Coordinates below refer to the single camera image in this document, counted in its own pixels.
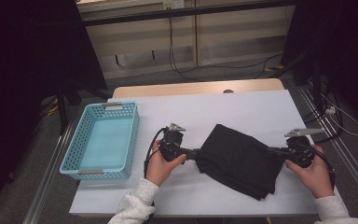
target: black cable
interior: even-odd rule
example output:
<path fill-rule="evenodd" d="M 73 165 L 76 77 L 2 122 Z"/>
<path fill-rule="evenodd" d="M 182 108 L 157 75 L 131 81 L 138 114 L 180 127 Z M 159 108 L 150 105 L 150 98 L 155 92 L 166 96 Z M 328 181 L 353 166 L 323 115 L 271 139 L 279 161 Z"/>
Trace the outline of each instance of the black cable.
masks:
<path fill-rule="evenodd" d="M 244 66 L 226 66 L 226 65 L 208 65 L 208 66 L 198 66 L 198 67 L 194 67 L 194 68 L 190 68 L 190 69 L 187 69 L 187 70 L 179 70 L 176 66 L 176 62 L 175 62 L 175 58 L 174 58 L 174 52 L 173 52 L 173 28 L 172 28 L 172 18 L 169 18 L 169 23 L 170 23 L 170 66 L 171 66 L 171 69 L 178 73 L 181 77 L 184 77 L 184 78 L 187 78 L 187 79 L 192 79 L 192 80 L 196 80 L 196 81 L 200 81 L 200 82 L 203 82 L 204 80 L 200 80 L 198 78 L 193 78 L 193 77 L 186 77 L 183 75 L 183 73 L 188 73 L 188 72 L 191 72 L 191 71 L 194 71 L 194 70 L 197 70 L 197 69 L 203 69 L 203 68 L 237 68 L 237 69 L 240 69 L 240 68 L 248 68 L 248 67 L 254 67 L 254 66 L 258 66 L 260 64 L 263 64 L 263 70 L 260 72 L 260 74 L 258 74 L 256 77 L 253 77 L 253 79 L 256 79 L 258 77 L 260 77 L 261 75 L 263 75 L 264 73 L 264 70 L 266 68 L 266 63 L 275 58 L 275 57 L 278 57 L 278 56 L 282 56 L 282 54 L 275 54 L 271 57 L 268 57 L 266 60 L 263 60 L 262 62 L 260 63 L 254 63 L 254 64 L 250 64 L 250 65 L 244 65 Z"/>
<path fill-rule="evenodd" d="M 158 132 L 156 133 L 156 135 L 154 136 L 154 138 L 153 138 L 153 140 L 152 140 L 152 142 L 151 142 L 151 144 L 150 144 L 149 149 L 147 150 L 147 154 L 146 154 L 146 158 L 145 158 L 145 162 L 144 162 L 144 177 L 145 177 L 145 178 L 146 178 L 147 166 L 149 165 L 150 158 L 152 158 L 152 156 L 153 156 L 156 152 L 159 151 L 159 149 L 158 149 L 158 150 L 154 151 L 154 152 L 149 156 L 150 152 L 152 151 L 153 145 L 154 145 L 154 143 L 156 142 L 156 139 L 157 139 L 158 135 L 159 135 L 161 132 L 165 132 L 165 131 L 167 131 L 167 130 L 168 130 L 168 128 L 162 128 L 162 129 L 158 130 Z M 154 213 L 150 214 L 150 215 L 149 215 L 149 218 L 148 218 L 145 222 L 143 222 L 143 224 L 149 224 L 149 223 L 151 223 L 151 221 L 153 220 L 153 218 L 154 218 Z"/>
<path fill-rule="evenodd" d="M 153 147 L 154 143 L 156 142 L 156 139 L 157 139 L 158 135 L 160 133 L 162 133 L 162 132 L 165 132 L 167 129 L 168 128 L 162 128 L 162 129 L 158 130 L 158 132 L 156 133 L 156 135 L 154 136 L 154 138 L 152 140 L 152 143 L 150 144 L 149 149 L 147 150 L 147 154 L 146 154 L 146 158 L 145 158 L 145 162 L 144 162 L 144 176 L 145 176 L 145 178 L 146 178 L 146 174 L 147 174 L 147 165 L 149 164 L 150 158 L 154 154 L 153 153 L 152 155 L 149 156 L 150 152 L 152 151 L 152 147 Z"/>
<path fill-rule="evenodd" d="M 311 120 L 305 120 L 305 119 L 309 118 L 309 117 L 310 117 L 311 115 L 313 115 L 317 110 L 318 110 L 318 109 L 314 109 L 314 110 L 312 110 L 311 112 L 309 112 L 308 114 L 302 116 L 301 118 L 303 119 L 304 123 L 310 123 L 310 122 L 316 120 L 316 119 L 311 119 Z"/>
<path fill-rule="evenodd" d="M 302 144 L 299 144 L 299 143 L 291 143 L 292 145 L 295 145 L 295 146 L 298 146 L 298 147 L 304 147 L 308 150 L 310 150 L 311 152 L 313 152 L 316 156 L 318 156 L 319 158 L 322 159 L 322 161 L 324 161 L 324 163 L 326 164 L 327 166 L 327 171 L 328 171 L 328 175 L 329 175 L 329 179 L 330 179 L 330 184 L 331 184 L 331 187 L 332 189 L 334 189 L 334 186 L 336 185 L 336 174 L 334 173 L 334 169 L 333 169 L 333 166 L 330 164 L 330 162 L 327 160 L 327 158 L 325 157 L 325 155 L 316 150 L 315 148 L 313 147 L 308 147 L 308 146 L 305 146 L 305 145 L 302 145 Z"/>
<path fill-rule="evenodd" d="M 172 28 L 172 18 L 168 18 L 169 22 L 170 22 L 170 66 L 171 69 L 176 72 L 177 74 L 179 74 L 181 77 L 183 78 L 187 78 L 187 79 L 191 79 L 191 80 L 196 80 L 199 82 L 203 82 L 203 80 L 200 80 L 198 78 L 193 78 L 193 77 L 186 77 L 184 76 L 179 69 L 176 67 L 176 62 L 175 62 L 175 56 L 173 53 L 173 38 L 172 38 L 172 33 L 173 33 L 173 28 Z"/>
<path fill-rule="evenodd" d="M 317 119 L 320 119 L 321 117 L 323 117 L 325 115 L 325 109 L 326 109 L 326 105 L 324 105 L 324 109 L 322 111 L 320 111 L 319 115 L 313 119 L 310 119 L 310 120 L 304 120 L 304 123 L 311 123 Z M 316 111 L 318 111 L 318 109 L 314 109 L 311 114 L 315 113 Z"/>
<path fill-rule="evenodd" d="M 337 107 L 339 107 L 339 102 L 338 102 L 337 96 L 334 94 L 333 91 L 332 91 L 332 93 L 333 93 L 333 97 L 335 98 L 335 103 L 337 104 Z M 338 112 L 336 113 L 336 117 L 337 117 L 339 126 L 343 127 L 344 126 L 344 124 L 343 124 L 344 121 L 343 121 L 343 118 L 342 118 L 342 112 L 338 110 Z M 334 131 L 335 131 L 335 134 L 333 134 L 332 136 L 327 137 L 325 139 L 316 141 L 315 144 L 320 144 L 320 143 L 323 143 L 323 142 L 333 140 L 333 139 L 339 137 L 342 134 L 342 128 L 340 128 L 340 127 L 338 127 L 338 129 L 334 130 Z"/>

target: black fabric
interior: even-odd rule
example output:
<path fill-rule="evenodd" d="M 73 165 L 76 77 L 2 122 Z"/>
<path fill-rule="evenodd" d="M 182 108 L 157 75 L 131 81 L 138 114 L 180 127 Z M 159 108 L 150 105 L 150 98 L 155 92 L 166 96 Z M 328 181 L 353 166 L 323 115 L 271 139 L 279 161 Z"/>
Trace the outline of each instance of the black fabric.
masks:
<path fill-rule="evenodd" d="M 217 124 L 197 153 L 201 173 L 257 200 L 275 192 L 282 161 L 252 136 Z"/>

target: metal frame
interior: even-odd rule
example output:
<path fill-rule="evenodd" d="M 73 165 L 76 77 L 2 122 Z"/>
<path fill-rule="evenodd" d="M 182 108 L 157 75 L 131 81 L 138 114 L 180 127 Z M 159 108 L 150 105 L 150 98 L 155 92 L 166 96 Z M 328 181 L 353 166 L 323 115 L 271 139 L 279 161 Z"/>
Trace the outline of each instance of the metal frame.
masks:
<path fill-rule="evenodd" d="M 310 91 L 308 91 L 306 89 L 300 89 L 300 92 L 301 92 L 301 95 L 302 95 L 304 101 L 306 102 L 307 106 L 310 108 L 310 110 L 315 111 L 314 112 L 315 118 L 319 118 L 320 114 L 319 114 L 319 112 L 317 112 L 317 109 L 316 109 L 315 105 L 313 104 L 314 99 L 313 99 Z M 318 121 L 319 121 L 319 124 L 321 125 L 321 127 L 326 130 L 326 134 L 328 137 L 331 137 L 331 136 L 334 136 L 335 134 L 337 134 L 333 128 L 332 123 L 330 122 L 330 120 L 328 120 L 326 118 L 326 116 L 321 116 L 318 119 Z M 337 154 L 339 155 L 339 157 L 344 162 L 345 166 L 350 171 L 351 175 L 353 176 L 353 179 L 358 184 L 358 162 L 352 156 L 350 150 L 347 148 L 347 146 L 344 144 L 344 142 L 342 141 L 342 139 L 340 137 L 337 137 L 337 138 L 331 140 L 330 142 L 332 143 L 332 145 L 333 145 L 334 149 L 336 150 Z"/>
<path fill-rule="evenodd" d="M 25 219 L 22 222 L 23 224 L 37 223 L 40 214 L 42 213 L 42 209 L 45 204 L 46 198 L 48 197 L 51 183 L 53 181 L 54 176 L 56 175 L 56 171 L 60 167 L 60 158 L 65 153 L 66 147 L 69 145 L 70 142 L 70 137 L 74 134 L 76 126 L 80 120 L 79 107 L 80 106 L 78 106 L 78 110 L 74 112 L 73 118 L 65 129 L 65 132 L 60 135 L 57 141 L 57 145 L 54 148 L 51 160 L 48 163 L 48 168 L 46 169 L 42 182 L 39 185 L 39 188 L 36 192 L 36 195 L 34 196 L 30 208 L 28 209 Z"/>
<path fill-rule="evenodd" d="M 113 23 L 122 23 L 129 21 L 150 21 L 156 19 L 164 18 L 175 18 L 175 17 L 184 17 L 184 16 L 194 16 L 194 15 L 203 15 L 203 14 L 212 14 L 212 13 L 221 13 L 221 12 L 231 12 L 231 11 L 244 11 L 251 9 L 261 9 L 269 7 L 288 7 L 295 6 L 297 4 L 303 3 L 314 3 L 319 0 L 263 0 L 263 1 L 254 1 L 238 4 L 229 4 L 229 5 L 218 5 L 218 6 L 209 6 L 209 7 L 188 7 L 188 8 L 179 8 L 173 10 L 161 10 L 153 12 L 143 12 L 123 16 L 113 16 L 113 17 L 100 17 L 100 18 L 90 18 L 84 19 L 83 21 L 68 21 L 62 23 L 43 23 L 38 24 L 41 27 L 67 27 L 67 26 L 96 26 L 96 25 L 106 25 Z"/>

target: white table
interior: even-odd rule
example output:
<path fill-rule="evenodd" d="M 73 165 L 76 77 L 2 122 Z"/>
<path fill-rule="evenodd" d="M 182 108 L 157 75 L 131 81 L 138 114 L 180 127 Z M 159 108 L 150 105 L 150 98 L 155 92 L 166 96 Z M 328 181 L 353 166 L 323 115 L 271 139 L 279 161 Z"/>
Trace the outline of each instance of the white table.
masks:
<path fill-rule="evenodd" d="M 217 123 L 271 147 L 283 147 L 285 133 L 293 128 L 305 128 L 288 91 L 115 99 L 127 100 L 137 102 L 140 114 L 131 177 L 82 180 L 70 210 L 73 215 L 111 217 L 122 196 L 136 190 L 153 136 L 171 122 L 186 128 L 182 143 L 186 148 L 200 147 Z M 285 166 L 278 175 L 275 193 L 257 201 L 200 174 L 196 163 L 187 161 L 172 172 L 155 203 L 156 217 L 273 217 L 316 214 L 313 200 L 297 176 Z"/>

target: metal bracket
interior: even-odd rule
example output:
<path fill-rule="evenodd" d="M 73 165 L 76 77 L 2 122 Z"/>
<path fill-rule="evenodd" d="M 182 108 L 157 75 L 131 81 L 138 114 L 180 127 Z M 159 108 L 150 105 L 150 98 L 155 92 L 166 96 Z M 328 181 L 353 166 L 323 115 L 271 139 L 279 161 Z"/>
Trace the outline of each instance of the metal bracket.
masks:
<path fill-rule="evenodd" d="M 182 128 L 181 126 L 171 123 L 170 127 L 168 127 L 169 131 L 175 131 L 175 132 L 184 132 L 186 129 Z"/>
<path fill-rule="evenodd" d="M 285 137 L 299 137 L 307 134 L 324 133 L 324 129 L 293 129 L 289 133 L 286 133 Z"/>

